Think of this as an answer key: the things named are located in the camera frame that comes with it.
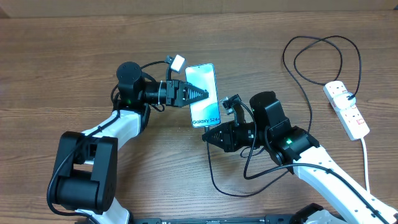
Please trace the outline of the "Samsung Galaxy smartphone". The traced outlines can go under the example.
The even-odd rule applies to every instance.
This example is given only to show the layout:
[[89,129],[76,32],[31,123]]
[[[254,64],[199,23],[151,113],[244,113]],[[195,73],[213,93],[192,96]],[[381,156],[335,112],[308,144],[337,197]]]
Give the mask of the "Samsung Galaxy smartphone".
[[193,86],[187,90],[192,126],[202,128],[220,124],[214,65],[206,63],[187,67],[185,76],[186,81]]

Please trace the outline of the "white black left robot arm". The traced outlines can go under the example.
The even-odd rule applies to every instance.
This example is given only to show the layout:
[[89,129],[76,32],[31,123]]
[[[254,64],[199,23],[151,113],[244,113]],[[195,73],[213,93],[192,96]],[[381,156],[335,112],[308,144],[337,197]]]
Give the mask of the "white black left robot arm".
[[118,150],[145,130],[151,109],[181,108],[209,97],[206,90],[171,77],[179,65],[168,64],[164,82],[142,69],[135,62],[118,67],[108,119],[82,133],[62,134],[47,188],[54,214],[85,217],[87,223],[133,223],[132,213],[115,196]]

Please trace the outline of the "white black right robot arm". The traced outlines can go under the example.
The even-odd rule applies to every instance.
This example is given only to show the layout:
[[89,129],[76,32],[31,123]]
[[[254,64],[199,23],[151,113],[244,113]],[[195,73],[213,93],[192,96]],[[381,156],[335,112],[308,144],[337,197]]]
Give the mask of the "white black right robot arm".
[[273,91],[254,95],[248,105],[238,95],[222,104],[234,114],[234,121],[208,130],[202,140],[224,152],[263,147],[276,163],[276,167],[258,174],[245,174],[245,179],[287,169],[312,186],[346,223],[397,223],[396,209],[360,186],[308,131],[291,126]]

